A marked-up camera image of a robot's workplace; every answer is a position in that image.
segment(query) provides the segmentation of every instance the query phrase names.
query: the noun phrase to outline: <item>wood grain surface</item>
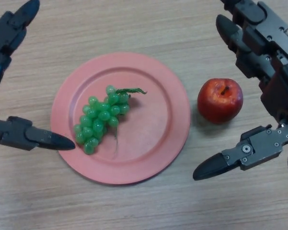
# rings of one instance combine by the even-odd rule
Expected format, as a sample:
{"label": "wood grain surface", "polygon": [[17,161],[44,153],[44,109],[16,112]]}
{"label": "wood grain surface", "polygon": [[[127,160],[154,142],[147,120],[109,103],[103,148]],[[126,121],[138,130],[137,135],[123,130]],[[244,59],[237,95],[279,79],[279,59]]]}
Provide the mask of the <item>wood grain surface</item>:
{"label": "wood grain surface", "polygon": [[[0,16],[24,0],[0,0]],[[265,0],[288,23],[288,0]],[[0,146],[0,230],[288,230],[287,154],[248,171],[194,182],[193,170],[240,134],[273,124],[258,80],[246,79],[220,38],[215,18],[229,16],[219,0],[41,0],[40,12],[0,86],[0,119],[30,119],[50,129],[62,82],[83,62],[129,51],[170,67],[195,109],[210,78],[232,78],[244,105],[228,126],[196,116],[179,157],[135,186],[84,180],[55,151]]]}

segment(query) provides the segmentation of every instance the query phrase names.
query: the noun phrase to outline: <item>apple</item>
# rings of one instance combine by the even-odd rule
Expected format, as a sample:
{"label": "apple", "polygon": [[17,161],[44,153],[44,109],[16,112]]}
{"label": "apple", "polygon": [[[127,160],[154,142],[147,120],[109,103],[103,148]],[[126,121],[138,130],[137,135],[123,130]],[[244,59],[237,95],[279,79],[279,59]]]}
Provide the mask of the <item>apple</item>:
{"label": "apple", "polygon": [[213,124],[220,125],[231,121],[240,112],[242,106],[242,89],[232,79],[210,79],[198,94],[197,109]]}

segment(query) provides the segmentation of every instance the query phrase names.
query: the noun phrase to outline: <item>grape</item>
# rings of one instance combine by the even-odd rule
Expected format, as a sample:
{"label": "grape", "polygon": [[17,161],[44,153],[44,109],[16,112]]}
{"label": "grape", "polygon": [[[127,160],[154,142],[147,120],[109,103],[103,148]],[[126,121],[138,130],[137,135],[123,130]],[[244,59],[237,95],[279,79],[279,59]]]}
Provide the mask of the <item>grape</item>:
{"label": "grape", "polygon": [[93,122],[92,128],[96,133],[102,132],[104,129],[104,123],[101,120],[96,119]]}
{"label": "grape", "polygon": [[76,142],[77,142],[79,145],[84,144],[84,142],[85,142],[85,137],[84,137],[84,135],[83,135],[82,132],[76,134]]}
{"label": "grape", "polygon": [[101,103],[101,102],[95,102],[95,103],[92,105],[92,109],[98,110],[100,103]]}
{"label": "grape", "polygon": [[94,153],[94,147],[90,144],[90,142],[86,142],[84,144],[84,152],[87,155],[92,155]]}
{"label": "grape", "polygon": [[119,109],[120,109],[120,114],[123,114],[123,115],[127,114],[130,111],[130,107],[127,104],[121,105]]}
{"label": "grape", "polygon": [[84,114],[86,114],[87,113],[87,111],[90,109],[91,107],[89,106],[89,105],[85,105],[85,106],[83,106],[83,108],[82,108],[82,111],[83,111],[83,113]]}
{"label": "grape", "polygon": [[129,100],[129,94],[122,92],[119,94],[119,103],[127,103]]}
{"label": "grape", "polygon": [[99,103],[98,110],[99,111],[106,111],[110,109],[110,105],[108,103]]}
{"label": "grape", "polygon": [[97,138],[90,138],[87,143],[89,143],[91,146],[93,146],[94,148],[97,147],[99,145],[99,141]]}
{"label": "grape", "polygon": [[107,121],[110,119],[111,115],[108,111],[101,111],[98,115],[98,118],[102,121]]}
{"label": "grape", "polygon": [[110,108],[110,114],[112,116],[116,116],[120,113],[120,108],[118,105],[113,105],[111,108]]}
{"label": "grape", "polygon": [[108,85],[105,89],[106,91],[106,94],[107,95],[110,95],[111,93],[115,93],[116,92],[116,89],[113,85]]}
{"label": "grape", "polygon": [[77,124],[73,127],[73,131],[77,134],[80,133],[82,131],[82,127],[81,125]]}
{"label": "grape", "polygon": [[108,124],[110,127],[117,127],[118,126],[118,119],[114,116],[112,116],[109,120],[108,120]]}
{"label": "grape", "polygon": [[82,133],[85,138],[90,138],[93,136],[94,131],[90,127],[84,127]]}
{"label": "grape", "polygon": [[91,119],[85,115],[82,115],[80,117],[80,123],[82,127],[92,127]]}
{"label": "grape", "polygon": [[87,115],[88,118],[94,119],[94,118],[96,118],[98,116],[98,112],[97,112],[97,110],[91,108],[91,109],[89,109],[89,111],[87,111],[86,115]]}
{"label": "grape", "polygon": [[88,103],[90,104],[90,106],[92,107],[96,102],[98,102],[97,97],[90,97],[88,99]]}
{"label": "grape", "polygon": [[116,104],[117,102],[119,101],[119,96],[117,93],[111,93],[109,96],[108,96],[108,103],[110,105],[114,105]]}
{"label": "grape", "polygon": [[94,132],[94,136],[95,136],[99,141],[101,141],[102,137],[104,136],[104,133],[103,133],[103,131],[101,131],[101,132]]}

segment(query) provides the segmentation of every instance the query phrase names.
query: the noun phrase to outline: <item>pink plate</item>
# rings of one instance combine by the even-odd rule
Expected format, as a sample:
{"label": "pink plate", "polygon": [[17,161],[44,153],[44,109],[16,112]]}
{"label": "pink plate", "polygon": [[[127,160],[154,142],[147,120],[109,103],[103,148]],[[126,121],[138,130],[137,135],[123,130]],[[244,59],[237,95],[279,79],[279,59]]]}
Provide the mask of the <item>pink plate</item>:
{"label": "pink plate", "polygon": [[59,89],[51,129],[75,140],[73,126],[90,96],[106,97],[105,88],[141,88],[132,94],[130,112],[116,138],[106,135],[96,153],[82,148],[60,151],[66,163],[86,178],[104,184],[133,184],[164,170],[181,151],[190,128],[190,104],[180,80],[166,66],[145,55],[113,53],[83,64]]}

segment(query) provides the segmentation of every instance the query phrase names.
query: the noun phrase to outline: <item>green grapes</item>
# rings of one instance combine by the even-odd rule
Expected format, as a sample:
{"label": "green grapes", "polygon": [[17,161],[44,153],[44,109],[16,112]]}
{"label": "green grapes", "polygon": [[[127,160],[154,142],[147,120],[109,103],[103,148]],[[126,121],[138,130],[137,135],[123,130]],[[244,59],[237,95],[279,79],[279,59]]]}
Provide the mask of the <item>green grapes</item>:
{"label": "green grapes", "polygon": [[109,96],[108,96],[108,103],[110,105],[114,105],[116,104],[117,102],[119,101],[119,96],[117,93],[111,93]]}
{"label": "green grapes", "polygon": [[87,111],[86,115],[87,115],[90,119],[94,119],[94,118],[96,118],[96,117],[98,116],[98,111],[95,110],[95,109],[93,109],[93,108],[90,108],[90,109]]}
{"label": "green grapes", "polygon": [[84,127],[82,133],[85,138],[90,138],[93,136],[94,131],[90,127]]}
{"label": "green grapes", "polygon": [[108,128],[118,127],[118,116],[130,111],[129,93],[145,94],[140,88],[116,89],[113,85],[107,86],[105,92],[104,101],[99,101],[95,96],[89,97],[88,104],[82,108],[83,115],[79,118],[79,124],[73,127],[75,140],[87,155],[94,154]]}
{"label": "green grapes", "polygon": [[115,117],[115,116],[112,116],[110,119],[109,119],[109,126],[110,127],[117,127],[118,126],[118,119]]}
{"label": "green grapes", "polygon": [[83,113],[86,115],[87,111],[89,111],[91,109],[91,107],[89,105],[85,105],[82,109]]}
{"label": "green grapes", "polygon": [[74,131],[76,134],[80,133],[80,132],[82,131],[81,125],[76,124],[76,125],[73,127],[73,131]]}
{"label": "green grapes", "polygon": [[118,105],[113,105],[111,108],[110,108],[110,115],[111,116],[116,116],[120,113],[120,108]]}
{"label": "green grapes", "polygon": [[126,92],[119,94],[118,101],[120,104],[125,104],[128,102],[128,100],[129,100],[129,94],[127,94]]}
{"label": "green grapes", "polygon": [[102,132],[102,130],[104,129],[104,123],[101,120],[96,119],[93,122],[92,128],[97,133]]}
{"label": "green grapes", "polygon": [[90,97],[88,99],[88,103],[90,104],[90,106],[92,107],[96,102],[98,102],[97,97]]}
{"label": "green grapes", "polygon": [[120,110],[120,112],[119,112],[120,114],[125,115],[130,111],[130,107],[127,104],[123,104],[119,107],[119,110]]}
{"label": "green grapes", "polygon": [[80,117],[80,123],[82,127],[92,127],[92,120],[85,115]]}
{"label": "green grapes", "polygon": [[112,93],[115,93],[115,92],[116,92],[116,89],[115,89],[115,87],[114,87],[113,85],[108,85],[108,86],[106,87],[105,91],[106,91],[106,94],[107,94],[107,95],[110,95],[110,94],[112,94]]}
{"label": "green grapes", "polygon": [[77,133],[76,134],[76,142],[80,145],[84,144],[85,137],[84,137],[83,133]]}
{"label": "green grapes", "polygon": [[110,109],[110,105],[108,104],[108,103],[104,103],[104,102],[102,102],[102,103],[99,103],[98,104],[98,110],[99,111],[107,111],[107,110],[109,110]]}
{"label": "green grapes", "polygon": [[98,115],[98,118],[102,121],[107,121],[108,119],[110,119],[111,114],[108,111],[101,111]]}

